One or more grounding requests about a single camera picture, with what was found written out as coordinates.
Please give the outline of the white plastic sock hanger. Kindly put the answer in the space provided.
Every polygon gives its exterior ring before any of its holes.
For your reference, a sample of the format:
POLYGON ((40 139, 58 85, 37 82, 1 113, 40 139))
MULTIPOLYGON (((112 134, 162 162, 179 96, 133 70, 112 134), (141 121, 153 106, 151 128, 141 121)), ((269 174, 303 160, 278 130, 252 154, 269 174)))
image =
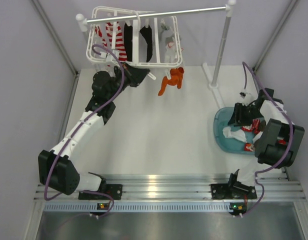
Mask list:
POLYGON ((90 19, 77 16, 86 36, 86 57, 96 70, 121 62, 137 68, 173 69, 183 65, 183 48, 174 15, 98 6, 90 19))

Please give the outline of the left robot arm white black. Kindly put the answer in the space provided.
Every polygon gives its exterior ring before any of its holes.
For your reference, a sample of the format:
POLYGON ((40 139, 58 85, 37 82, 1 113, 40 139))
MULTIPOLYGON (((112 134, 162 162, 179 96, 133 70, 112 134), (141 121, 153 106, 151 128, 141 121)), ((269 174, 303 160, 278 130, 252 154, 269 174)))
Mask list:
POLYGON ((39 153, 39 181, 46 188, 65 195, 89 191, 97 199, 107 194, 103 176, 79 171, 82 152, 92 136, 110 120, 116 108, 114 99, 127 87, 138 87, 150 69, 122 63, 113 72, 113 76, 104 70, 93 75, 92 96, 78 122, 51 150, 39 153))

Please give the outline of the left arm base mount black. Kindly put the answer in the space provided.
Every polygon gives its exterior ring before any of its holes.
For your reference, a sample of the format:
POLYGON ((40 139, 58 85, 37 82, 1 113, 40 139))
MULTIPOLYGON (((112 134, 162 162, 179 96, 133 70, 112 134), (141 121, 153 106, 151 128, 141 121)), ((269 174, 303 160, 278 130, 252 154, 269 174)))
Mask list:
POLYGON ((111 196, 114 200, 121 200, 123 194, 123 185, 107 184, 104 193, 111 196))

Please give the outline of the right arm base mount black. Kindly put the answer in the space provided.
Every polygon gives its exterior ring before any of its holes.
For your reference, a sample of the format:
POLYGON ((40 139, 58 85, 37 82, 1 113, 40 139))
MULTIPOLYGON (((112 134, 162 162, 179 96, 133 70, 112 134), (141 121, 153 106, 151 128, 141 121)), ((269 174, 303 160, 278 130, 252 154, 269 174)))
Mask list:
POLYGON ((241 183, 229 185, 228 183, 211 184, 211 196, 213 200, 255 200, 256 189, 241 183))

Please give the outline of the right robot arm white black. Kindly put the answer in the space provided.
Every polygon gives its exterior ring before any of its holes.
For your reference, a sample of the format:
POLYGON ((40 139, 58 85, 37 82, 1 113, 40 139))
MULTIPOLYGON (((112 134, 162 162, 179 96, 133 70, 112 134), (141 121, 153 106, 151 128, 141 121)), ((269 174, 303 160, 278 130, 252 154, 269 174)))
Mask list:
POLYGON ((236 103, 229 126, 247 127, 254 120, 263 119, 265 127, 253 139, 254 156, 259 164, 269 165, 269 168, 256 171, 258 174, 272 169, 291 166, 301 145, 305 129, 295 125, 284 110, 283 101, 272 98, 274 90, 265 88, 259 91, 256 100, 245 105, 236 103))

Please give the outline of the white hanger clip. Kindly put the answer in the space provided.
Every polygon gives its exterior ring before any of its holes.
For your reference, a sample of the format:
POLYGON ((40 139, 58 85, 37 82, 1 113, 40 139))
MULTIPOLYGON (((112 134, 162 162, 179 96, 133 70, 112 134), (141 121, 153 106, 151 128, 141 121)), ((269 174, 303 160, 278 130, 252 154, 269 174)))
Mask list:
POLYGON ((148 74, 147 74, 147 76, 149 77, 149 78, 151 78, 152 80, 156 80, 157 78, 156 78, 156 76, 154 75, 154 74, 152 74, 151 72, 149 72, 148 74))

